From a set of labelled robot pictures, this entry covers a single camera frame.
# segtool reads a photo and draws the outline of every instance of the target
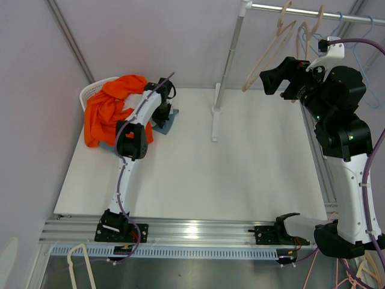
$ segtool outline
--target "orange cloth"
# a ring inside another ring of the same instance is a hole
[[[126,75],[114,81],[106,82],[101,91],[87,101],[84,112],[84,141],[89,147],[104,141],[115,145],[115,130],[118,120],[125,120],[134,109],[122,110],[124,100],[131,93],[143,93],[147,80],[144,76]],[[152,127],[146,125],[147,142],[151,143]]]

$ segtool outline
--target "vertical pole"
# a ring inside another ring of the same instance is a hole
[[[222,80],[221,80],[221,86],[219,88],[217,101],[216,101],[215,106],[214,106],[215,110],[220,109],[221,104],[222,104],[222,98],[223,98],[224,90],[226,88],[227,79],[229,77],[231,63],[233,62],[235,48],[236,48],[236,44],[238,42],[239,33],[241,32],[243,19],[244,19],[244,16],[238,15],[238,18],[236,20],[233,39],[231,41],[230,51],[229,51],[229,54],[227,56],[226,65],[224,67],[224,72],[223,72],[223,76],[222,76]]]
[[[49,11],[51,11],[56,23],[59,26],[59,29],[61,30],[66,42],[70,46],[70,49],[72,50],[73,55],[75,56],[81,70],[83,71],[84,76],[88,80],[89,83],[94,83],[95,79],[88,68],[87,63],[85,62],[85,59],[82,55],[82,52],[79,49],[78,44],[76,43],[75,38],[73,37],[70,28],[68,27],[68,24],[66,20],[64,19],[63,14],[61,13],[58,4],[56,3],[56,0],[45,0],[45,3],[47,3]]]
[[[247,4],[249,2],[250,2],[249,0],[242,0],[242,2],[241,2],[241,7],[239,9],[238,18],[237,18],[236,24],[235,24],[233,39],[232,39],[231,45],[230,45],[230,51],[229,51],[229,54],[227,56],[226,65],[224,67],[224,72],[223,72],[223,76],[222,76],[222,80],[221,80],[221,86],[219,88],[217,101],[215,102],[215,105],[213,107],[213,110],[217,113],[219,113],[221,111],[221,104],[222,104],[224,90],[225,90],[226,84],[227,84],[227,78],[229,77],[231,63],[233,62],[236,44],[238,42],[239,33],[241,32],[243,19],[245,18],[245,14],[246,14]]]

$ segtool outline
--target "wire hanger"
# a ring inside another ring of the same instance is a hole
[[[293,34],[293,30],[294,30],[294,26],[295,24],[297,23],[297,21],[293,21],[291,22],[290,24],[288,24],[287,26],[283,27],[283,18],[285,16],[285,12],[286,12],[286,9],[288,7],[291,6],[291,1],[287,2],[285,4],[285,6],[282,8],[282,11],[281,11],[281,15],[279,17],[279,20],[278,20],[278,23],[277,23],[277,33],[275,35],[275,37],[273,38],[273,40],[270,42],[269,46],[266,48],[265,52],[262,54],[262,56],[260,57],[260,59],[258,60],[257,64],[255,65],[255,67],[251,70],[251,72],[248,74],[248,77],[246,78],[246,81],[242,87],[242,91],[245,92],[246,90],[248,90],[250,88],[250,86],[253,85],[253,83],[255,82],[255,80],[258,79],[259,77],[259,74],[261,71],[265,70],[269,65],[270,63],[273,61],[273,59],[275,59],[275,57],[277,56],[277,54],[281,51],[281,48],[283,47],[283,45],[287,42],[288,39],[291,38],[292,34]],[[257,68],[261,65],[261,63],[263,62],[263,60],[266,58],[267,54],[269,53],[269,51],[271,50],[271,48],[277,43],[277,41],[279,40],[280,36],[285,32],[285,31],[288,31],[287,35],[285,36],[285,38],[282,40],[282,42],[278,45],[274,55],[272,57],[270,57],[270,59],[268,59],[266,65],[258,71],[258,73],[255,73],[255,71],[257,70]]]
[[[317,32],[319,26],[321,26],[321,24],[322,24],[322,19],[324,17],[324,12],[325,12],[325,5],[321,5],[321,7],[319,8],[319,11],[318,11],[318,21],[314,25],[312,30],[310,30],[310,32],[309,32],[309,28],[307,26],[307,22],[306,21],[302,22],[300,27],[298,27],[297,38],[296,38],[297,59],[303,59],[300,56],[300,44],[301,44],[300,31],[301,31],[301,29],[303,29],[305,31],[305,33],[306,33],[305,58],[303,60],[309,60],[310,41],[311,41],[313,35]]]

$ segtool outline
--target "clothes rack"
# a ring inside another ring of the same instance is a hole
[[[224,90],[226,89],[227,78],[228,78],[229,73],[230,73],[230,68],[231,68],[233,58],[234,58],[236,44],[238,42],[239,34],[241,32],[242,23],[243,23],[243,20],[245,18],[245,15],[246,15],[246,10],[251,10],[251,9],[281,13],[283,7],[264,5],[264,4],[254,4],[254,3],[252,3],[252,1],[249,1],[249,0],[241,0],[238,18],[237,18],[237,21],[235,24],[235,29],[234,29],[234,33],[233,33],[233,37],[232,37],[232,41],[231,41],[231,45],[230,45],[229,54],[227,56],[226,65],[224,67],[222,80],[221,80],[221,83],[216,83],[216,85],[215,85],[214,106],[211,109],[211,113],[213,116],[212,135],[211,135],[212,141],[218,141],[219,140],[219,125],[220,125],[220,115],[222,113],[223,94],[224,94]],[[319,11],[287,8],[286,13],[287,14],[302,15],[302,16],[309,16],[309,17],[318,17]],[[323,15],[323,18],[340,21],[341,16],[338,13],[325,12]],[[355,16],[355,15],[344,15],[342,21],[371,25],[370,18]],[[373,23],[375,26],[385,26],[385,20],[384,19],[374,19]]]

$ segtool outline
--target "white wall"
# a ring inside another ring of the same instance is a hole
[[[0,248],[19,239],[6,288],[22,288],[82,123],[87,85],[42,0],[0,3]]]
[[[138,73],[157,81],[175,71],[178,87],[214,88],[223,73],[240,0],[58,0],[96,79]],[[283,5],[286,0],[259,1]],[[328,11],[349,12],[354,0],[324,0]],[[317,0],[293,7],[318,10]],[[229,88],[239,88],[277,31],[279,14],[248,11],[239,38]],[[316,19],[298,19],[297,27]],[[325,20],[321,33],[338,24]],[[295,45],[277,58],[295,55]]]

